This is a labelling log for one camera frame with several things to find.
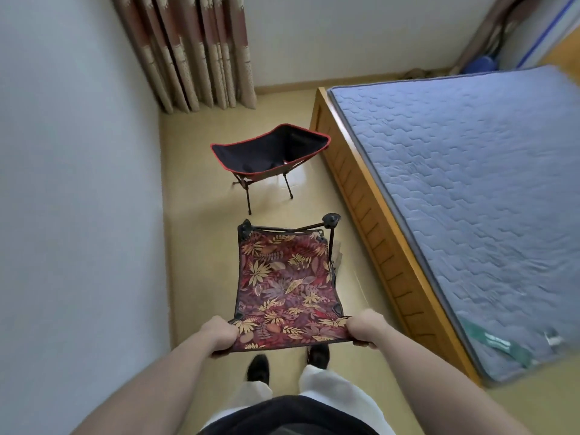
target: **blue quilted mattress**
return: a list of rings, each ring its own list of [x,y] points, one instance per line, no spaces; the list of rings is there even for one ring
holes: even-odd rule
[[[580,88],[554,66],[329,95],[479,374],[580,346]]]

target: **tiled floor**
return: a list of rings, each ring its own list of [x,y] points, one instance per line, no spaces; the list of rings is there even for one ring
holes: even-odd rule
[[[238,106],[226,111],[204,108],[196,114],[163,117],[166,212],[169,221],[170,273],[176,334],[181,342],[214,314],[233,315],[238,277],[236,226],[248,218],[245,193],[232,187],[209,149],[210,143],[232,143],[255,137],[287,122],[308,127],[314,91],[260,96],[257,110]],[[337,290],[345,314],[368,306],[388,318],[388,301],[359,241],[346,207],[322,158],[309,160],[284,179],[273,177],[250,188],[252,223],[298,227],[316,223],[334,211],[344,215],[337,228],[343,259]],[[399,435],[422,433],[380,353],[334,344],[330,368],[372,396]],[[255,353],[230,354],[208,361],[189,413],[184,434],[196,433],[243,380]],[[303,349],[267,353],[275,395],[298,391],[305,365]],[[491,395],[524,421],[534,433],[577,433],[580,402],[580,358],[549,366]]]

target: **folding camping chair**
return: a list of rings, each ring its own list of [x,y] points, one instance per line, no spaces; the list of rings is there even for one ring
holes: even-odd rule
[[[335,288],[334,229],[340,215],[298,229],[238,226],[240,274],[233,352],[352,340]],[[330,229],[330,240],[320,228]]]
[[[309,131],[290,124],[278,125],[269,133],[229,145],[211,145],[222,167],[230,171],[237,182],[246,190],[248,214],[250,207],[251,184],[282,174],[294,198],[286,174],[299,167],[320,151],[328,148],[330,137],[326,134]]]

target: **red trim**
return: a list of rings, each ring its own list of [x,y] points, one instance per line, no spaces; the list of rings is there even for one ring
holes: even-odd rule
[[[267,133],[260,134],[257,137],[249,138],[247,140],[242,140],[241,142],[234,142],[234,143],[224,143],[224,144],[221,144],[221,143],[212,143],[212,144],[209,145],[209,147],[212,148],[212,153],[214,153],[215,158],[217,159],[217,161],[219,162],[219,164],[221,165],[221,167],[224,168],[226,171],[229,171],[229,172],[232,172],[232,173],[235,173],[235,174],[239,174],[241,176],[255,176],[255,175],[258,175],[258,174],[264,174],[265,172],[272,171],[274,169],[278,169],[279,167],[282,167],[283,165],[277,166],[277,167],[273,167],[273,168],[270,168],[270,169],[266,169],[265,171],[260,171],[260,172],[241,172],[241,171],[236,171],[236,170],[233,170],[233,169],[230,169],[230,168],[226,167],[226,165],[224,165],[221,162],[221,160],[219,159],[219,157],[217,156],[217,154],[214,151],[214,146],[218,146],[218,147],[228,147],[228,146],[231,146],[231,145],[239,145],[240,143],[246,143],[246,142],[249,142],[249,141],[252,141],[252,140],[256,140],[257,138],[266,136],[268,134],[272,134],[274,131],[276,131],[281,126],[292,126],[294,128],[298,128],[299,130],[307,131],[308,133],[311,133],[311,134],[317,134],[319,136],[323,136],[323,137],[325,137],[328,140],[327,143],[326,143],[326,145],[324,145],[322,148],[320,148],[315,153],[305,155],[304,157],[300,157],[300,159],[295,159],[292,162],[286,162],[285,165],[292,165],[294,163],[301,162],[302,160],[308,160],[309,158],[314,157],[316,154],[320,153],[321,151],[324,151],[325,149],[327,149],[328,146],[330,145],[330,136],[328,134],[323,134],[323,133],[319,133],[317,131],[307,130],[306,128],[302,128],[301,126],[297,126],[297,125],[293,125],[293,124],[280,124],[276,128],[274,128],[272,131],[268,131]]]

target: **person's arm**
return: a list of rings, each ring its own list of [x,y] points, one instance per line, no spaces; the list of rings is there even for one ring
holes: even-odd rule
[[[427,435],[531,435],[468,377],[381,314],[365,310],[346,326],[355,339],[381,351]]]
[[[192,403],[203,361],[226,350],[237,327],[214,316],[185,342],[120,388],[93,411],[72,435],[173,435]]]

